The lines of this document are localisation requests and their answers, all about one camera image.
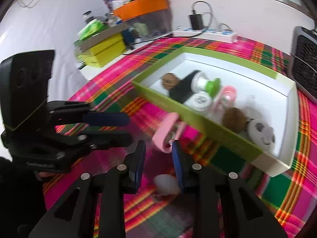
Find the white wall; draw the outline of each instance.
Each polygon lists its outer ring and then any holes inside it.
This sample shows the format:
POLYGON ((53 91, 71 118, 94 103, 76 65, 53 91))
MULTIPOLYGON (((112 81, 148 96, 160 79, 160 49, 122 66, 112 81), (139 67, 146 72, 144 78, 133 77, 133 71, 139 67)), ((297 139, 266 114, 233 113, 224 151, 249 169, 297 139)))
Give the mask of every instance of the white wall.
POLYGON ((49 99, 68 99, 86 83, 73 55, 76 34, 85 26, 81 15, 88 10, 102 15, 106 6, 101 0, 34 0, 30 6, 22 8, 15 0, 1 21, 0 61, 20 52, 55 49, 49 99))
MULTIPOLYGON (((168 0, 172 11, 172 29, 189 28, 191 5, 198 0, 168 0)), ((293 30, 296 26, 314 27, 311 18, 276 0, 202 0, 213 8, 215 23, 229 25, 239 36, 253 39, 283 52, 291 51, 293 30)), ((196 4, 197 12, 207 12, 203 3, 196 4)))

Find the white toy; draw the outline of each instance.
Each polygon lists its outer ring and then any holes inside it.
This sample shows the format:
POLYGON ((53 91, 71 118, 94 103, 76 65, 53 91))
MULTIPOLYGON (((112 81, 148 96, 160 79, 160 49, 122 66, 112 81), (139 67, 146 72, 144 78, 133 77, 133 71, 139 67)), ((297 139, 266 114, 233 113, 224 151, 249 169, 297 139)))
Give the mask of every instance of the white toy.
POLYGON ((188 100, 187 105, 194 110, 201 112, 202 114, 208 114, 211 107, 212 99, 204 91, 193 94, 193 96, 188 100))
POLYGON ((199 93, 200 91, 207 92, 212 98, 214 98, 221 86, 220 78, 215 78, 213 81, 210 81, 206 74, 202 71, 198 71, 193 79, 191 80, 191 91, 194 93, 199 93))
POLYGON ((250 139, 263 151, 271 152, 275 147, 274 130, 266 121, 252 119, 247 125, 250 139))
POLYGON ((172 175, 159 175, 154 177, 154 184, 156 191, 161 196, 178 195, 180 189, 175 176, 172 175))

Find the black fan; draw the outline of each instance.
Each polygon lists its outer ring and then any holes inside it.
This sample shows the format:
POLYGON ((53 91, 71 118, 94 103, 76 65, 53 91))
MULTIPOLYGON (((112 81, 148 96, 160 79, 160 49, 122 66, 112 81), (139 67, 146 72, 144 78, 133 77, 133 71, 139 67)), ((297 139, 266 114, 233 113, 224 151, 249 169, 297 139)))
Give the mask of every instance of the black fan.
POLYGON ((317 104, 317 36, 313 31, 303 27, 295 28, 292 58, 287 75, 313 103, 317 104))

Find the black fabric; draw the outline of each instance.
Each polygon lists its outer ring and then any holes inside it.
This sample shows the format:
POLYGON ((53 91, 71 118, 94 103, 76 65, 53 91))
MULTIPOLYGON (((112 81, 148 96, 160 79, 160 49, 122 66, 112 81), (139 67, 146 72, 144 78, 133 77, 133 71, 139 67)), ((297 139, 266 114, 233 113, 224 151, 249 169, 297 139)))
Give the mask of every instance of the black fabric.
POLYGON ((45 213, 42 182, 0 157, 0 237, 27 238, 45 213))
POLYGON ((191 91, 191 81, 198 70, 188 74, 184 79, 180 80, 179 83, 169 90, 169 96, 171 99, 183 104, 189 99, 194 93, 191 91))

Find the black cable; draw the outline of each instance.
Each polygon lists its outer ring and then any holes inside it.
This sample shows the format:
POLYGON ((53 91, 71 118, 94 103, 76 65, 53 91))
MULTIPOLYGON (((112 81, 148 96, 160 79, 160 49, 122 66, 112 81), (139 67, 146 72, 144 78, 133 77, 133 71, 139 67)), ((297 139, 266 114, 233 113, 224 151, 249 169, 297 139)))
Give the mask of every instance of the black cable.
POLYGON ((227 24, 220 23, 219 28, 220 28, 220 26, 226 26, 228 28, 228 30, 232 32, 232 29, 227 24))
MULTIPOLYGON (((195 4, 196 3, 199 3, 199 2, 202 2, 202 3, 206 3, 207 5, 208 5, 208 7, 209 7, 209 10, 210 10, 210 20, 209 20, 209 22, 208 22, 208 26, 206 26, 206 28, 205 29, 203 29, 201 32, 199 32, 198 34, 195 34, 195 35, 192 35, 192 36, 177 36, 177 37, 183 37, 183 38, 193 38, 193 37, 197 37, 197 36, 199 36, 199 35, 201 35, 202 33, 205 33, 209 28, 210 28, 210 26, 211 26, 211 24, 212 24, 212 20, 213 20, 213 10, 212 10, 212 7, 211 7, 211 5, 209 4, 209 3, 207 3, 207 2, 205 2, 205 1, 196 1, 196 2, 194 2, 193 4, 192 4, 192 6, 191 6, 191 9, 192 9, 192 11, 194 12, 195 11, 195 9, 194 9, 194 6, 195 6, 195 4)), ((165 37, 159 37, 159 38, 155 38, 155 39, 151 39, 151 40, 148 40, 148 41, 142 41, 142 42, 138 42, 138 43, 134 43, 134 44, 131 44, 131 46, 134 46, 134 45, 137 45, 137 44, 141 44, 141 43, 145 43, 145 42, 151 42, 151 43, 148 43, 147 45, 145 45, 145 46, 143 46, 143 47, 140 47, 139 49, 137 49, 136 51, 134 51, 134 52, 131 52, 131 53, 129 53, 129 54, 122 54, 122 55, 133 55, 133 54, 136 54, 136 53, 138 53, 138 52, 141 52, 141 51, 143 51, 145 48, 147 48, 150 44, 152 44, 154 41, 156 41, 156 40, 159 40, 159 39, 165 39, 165 38, 176 38, 176 37, 174 37, 174 36, 165 36, 165 37)))

